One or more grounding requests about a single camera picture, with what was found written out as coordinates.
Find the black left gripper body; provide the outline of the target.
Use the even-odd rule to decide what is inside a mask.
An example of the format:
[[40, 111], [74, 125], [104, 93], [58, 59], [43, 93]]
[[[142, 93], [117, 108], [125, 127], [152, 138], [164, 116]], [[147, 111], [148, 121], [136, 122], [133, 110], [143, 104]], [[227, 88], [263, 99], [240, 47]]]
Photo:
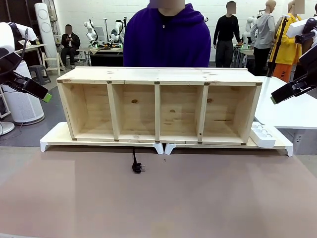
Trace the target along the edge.
[[0, 59], [0, 83], [15, 90], [32, 90], [27, 63], [15, 52]]

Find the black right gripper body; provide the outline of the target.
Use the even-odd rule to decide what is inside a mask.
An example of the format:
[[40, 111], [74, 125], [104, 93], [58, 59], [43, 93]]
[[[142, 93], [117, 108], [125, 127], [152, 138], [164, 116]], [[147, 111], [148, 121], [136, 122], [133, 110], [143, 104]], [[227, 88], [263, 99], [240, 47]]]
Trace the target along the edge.
[[317, 87], [317, 50], [309, 49], [300, 57], [293, 80], [298, 88], [295, 96], [305, 94]]

